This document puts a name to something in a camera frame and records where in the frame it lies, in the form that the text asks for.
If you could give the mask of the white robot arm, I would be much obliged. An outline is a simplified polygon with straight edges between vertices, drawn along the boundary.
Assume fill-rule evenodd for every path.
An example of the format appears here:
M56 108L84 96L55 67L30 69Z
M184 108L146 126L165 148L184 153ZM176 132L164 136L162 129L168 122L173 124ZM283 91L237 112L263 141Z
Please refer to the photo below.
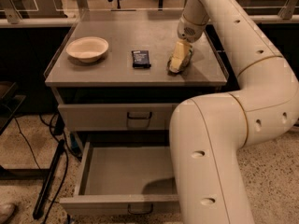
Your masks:
M189 22L210 18L237 78L236 91L177 106L170 152L184 224L254 224L236 152L287 132L299 117L298 80L235 0L192 0Z

